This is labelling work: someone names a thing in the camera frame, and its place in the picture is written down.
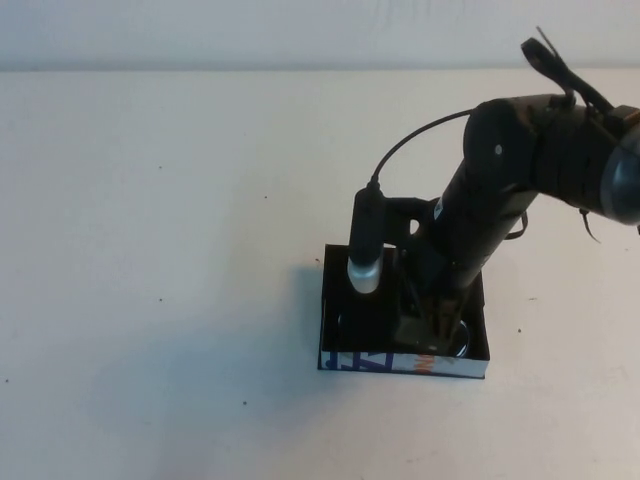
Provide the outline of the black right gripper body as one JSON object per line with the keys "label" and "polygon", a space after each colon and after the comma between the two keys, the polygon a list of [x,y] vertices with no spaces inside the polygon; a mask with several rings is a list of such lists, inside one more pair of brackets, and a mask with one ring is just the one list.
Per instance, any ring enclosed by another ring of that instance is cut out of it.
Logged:
{"label": "black right gripper body", "polygon": [[401,263],[411,301],[421,315],[483,313],[482,264],[449,258],[427,237],[411,237]]}

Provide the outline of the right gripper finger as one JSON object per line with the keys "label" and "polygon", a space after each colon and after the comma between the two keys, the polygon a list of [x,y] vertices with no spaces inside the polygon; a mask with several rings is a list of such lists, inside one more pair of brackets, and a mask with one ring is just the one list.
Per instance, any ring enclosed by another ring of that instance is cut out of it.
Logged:
{"label": "right gripper finger", "polygon": [[467,346],[467,330],[461,325],[463,306],[459,298],[436,298],[434,325],[440,353],[460,353]]}
{"label": "right gripper finger", "polygon": [[400,306],[396,342],[408,347],[435,347],[434,306],[431,302]]}

